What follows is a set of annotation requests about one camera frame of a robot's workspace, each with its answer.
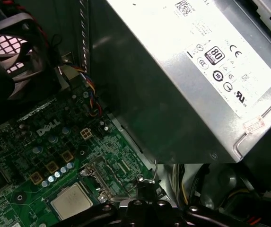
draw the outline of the power supply unit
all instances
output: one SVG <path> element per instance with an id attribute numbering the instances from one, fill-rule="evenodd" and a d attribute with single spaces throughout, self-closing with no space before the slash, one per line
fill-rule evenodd
<path id="1" fill-rule="evenodd" d="M 91 75 L 149 159 L 239 162 L 271 128 L 271 2 L 89 3 Z"/>

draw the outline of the yellow wire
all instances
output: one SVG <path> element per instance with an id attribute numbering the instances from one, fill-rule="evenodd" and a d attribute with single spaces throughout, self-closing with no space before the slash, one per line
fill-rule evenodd
<path id="1" fill-rule="evenodd" d="M 188 199 L 187 199 L 187 196 L 186 196 L 186 190 L 184 189 L 184 184 L 183 183 L 181 183 L 182 184 L 182 191 L 183 191 L 183 195 L 184 195 L 184 202 L 185 202 L 185 204 L 186 205 L 188 205 Z"/>
<path id="2" fill-rule="evenodd" d="M 95 114 L 95 115 L 92 115 L 92 114 L 90 114 L 90 113 L 89 113 L 89 115 L 90 115 L 91 117 L 96 117 L 96 116 L 97 116 L 97 114 Z"/>
<path id="3" fill-rule="evenodd" d="M 237 194 L 237 193 L 249 193 L 249 190 L 247 190 L 246 188 L 242 188 L 239 189 L 235 192 L 232 192 L 231 194 L 228 195 L 228 199 L 230 199 L 233 195 Z"/>
<path id="4" fill-rule="evenodd" d="M 84 70 L 80 70 L 80 69 L 76 69 L 76 68 L 74 68 L 74 69 L 76 71 L 78 71 L 78 72 L 86 73 Z M 96 94 L 96 90 L 94 89 L 94 87 L 90 83 L 88 83 L 88 82 L 87 82 L 87 84 L 91 87 L 91 89 L 93 90 L 93 94 L 95 95 Z"/>
<path id="5" fill-rule="evenodd" d="M 93 90 L 93 94 L 95 95 L 96 94 L 96 90 L 94 89 L 94 87 L 90 83 L 88 83 L 88 82 L 87 82 L 87 84 L 91 87 L 91 89 Z"/>

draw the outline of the green circuit board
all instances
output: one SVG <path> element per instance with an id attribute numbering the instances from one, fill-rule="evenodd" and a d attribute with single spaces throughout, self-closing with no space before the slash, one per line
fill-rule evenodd
<path id="1" fill-rule="evenodd" d="M 95 205 L 133 197 L 136 176 L 152 177 L 107 114 L 88 115 L 86 90 L 63 91 L 0 126 L 0 227 L 54 225 L 62 219 L 54 199 L 75 184 Z"/>

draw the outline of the black wire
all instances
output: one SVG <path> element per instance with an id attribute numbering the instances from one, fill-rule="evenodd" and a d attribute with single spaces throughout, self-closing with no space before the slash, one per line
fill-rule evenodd
<path id="1" fill-rule="evenodd" d="M 178 182 L 179 182 L 179 198 L 177 198 L 179 200 L 179 202 L 181 204 L 183 204 L 184 206 L 186 206 L 187 204 L 185 204 L 184 202 L 184 195 L 183 195 L 183 189 L 182 189 L 182 183 L 183 183 L 183 178 L 184 178 L 184 173 L 185 173 L 185 168 L 184 168 L 184 164 L 180 164 L 179 165 L 179 168 L 178 168 L 178 172 L 179 172 L 179 179 L 178 179 Z"/>
<path id="2" fill-rule="evenodd" d="M 57 37 L 58 37 L 59 40 L 58 40 L 58 42 L 54 43 L 54 40 L 55 40 Z M 63 42 L 62 36 L 61 36 L 60 34 L 54 34 L 54 35 L 52 36 L 52 38 L 51 38 L 50 44 L 51 44 L 51 46 L 52 46 L 53 48 L 57 48 L 62 42 Z"/>
<path id="3" fill-rule="evenodd" d="M 201 193 L 205 176 L 209 173 L 209 166 L 210 164 L 203 164 L 195 175 L 190 189 L 189 205 L 200 203 L 199 199 L 195 196 L 195 192 Z"/>

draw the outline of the red wire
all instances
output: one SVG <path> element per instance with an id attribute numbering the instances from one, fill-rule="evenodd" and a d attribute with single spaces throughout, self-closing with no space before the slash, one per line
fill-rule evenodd
<path id="1" fill-rule="evenodd" d="M 255 220 L 254 222 L 250 223 L 251 226 L 256 225 L 258 222 L 260 222 L 262 218 L 258 218 L 257 220 Z"/>
<path id="2" fill-rule="evenodd" d="M 102 107 L 100 104 L 96 103 L 97 104 L 97 107 L 98 107 L 98 111 L 99 111 L 99 115 L 102 116 Z"/>
<path id="3" fill-rule="evenodd" d="M 253 217 L 251 217 L 249 220 L 247 220 L 247 223 L 250 223 L 250 222 L 254 221 L 254 219 L 255 219 L 255 217 L 254 217 L 254 216 L 253 216 Z"/>

